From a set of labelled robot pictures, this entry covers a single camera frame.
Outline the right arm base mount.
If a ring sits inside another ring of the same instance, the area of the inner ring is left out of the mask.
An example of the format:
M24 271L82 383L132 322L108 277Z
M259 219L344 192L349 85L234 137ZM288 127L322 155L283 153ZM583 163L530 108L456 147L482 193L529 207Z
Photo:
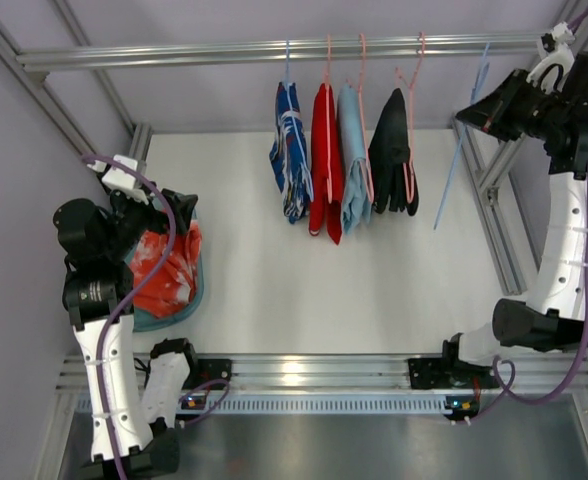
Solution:
M498 387L489 367L459 360L444 357L412 358L408 360L408 367L413 390L485 390Z

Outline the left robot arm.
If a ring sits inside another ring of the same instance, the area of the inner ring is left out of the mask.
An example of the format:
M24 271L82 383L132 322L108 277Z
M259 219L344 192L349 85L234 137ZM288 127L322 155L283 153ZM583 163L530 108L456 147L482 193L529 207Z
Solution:
M152 479L180 463L175 428L180 394L198 357L186 338L156 344L140 385L133 355L134 275L126 263L143 234L170 230L151 198L114 191L109 209L78 198L54 214L65 250L62 303L81 349L91 399L93 440L83 479Z

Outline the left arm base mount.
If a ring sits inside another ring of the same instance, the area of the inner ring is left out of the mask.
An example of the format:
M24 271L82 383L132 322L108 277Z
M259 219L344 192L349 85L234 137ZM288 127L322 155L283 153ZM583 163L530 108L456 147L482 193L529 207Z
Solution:
M233 372L233 360L229 356L199 356L194 370L190 374L187 385L198 387L208 381L215 383L208 390L221 391L225 389L223 381L229 381Z

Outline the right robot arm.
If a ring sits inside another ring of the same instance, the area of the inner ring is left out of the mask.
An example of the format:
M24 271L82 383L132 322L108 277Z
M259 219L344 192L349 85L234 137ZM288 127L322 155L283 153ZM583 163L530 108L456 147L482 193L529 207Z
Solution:
M503 298L492 320L444 342L440 362L456 382L489 375L505 348L547 353L588 346L588 51L550 79L514 70L492 93L455 117L498 140L543 143L550 159L550 214L533 287L523 301Z

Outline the orange white trousers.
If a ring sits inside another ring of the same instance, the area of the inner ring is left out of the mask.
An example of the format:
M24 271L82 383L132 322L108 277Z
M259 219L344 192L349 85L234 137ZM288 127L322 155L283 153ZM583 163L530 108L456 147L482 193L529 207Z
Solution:
M129 261L137 287L156 266L164 253L168 234L146 231ZM192 220L186 235L177 235L172 251L161 269L134 296L133 304L157 320L177 315L190 306L200 291L198 260L202 233L197 220Z

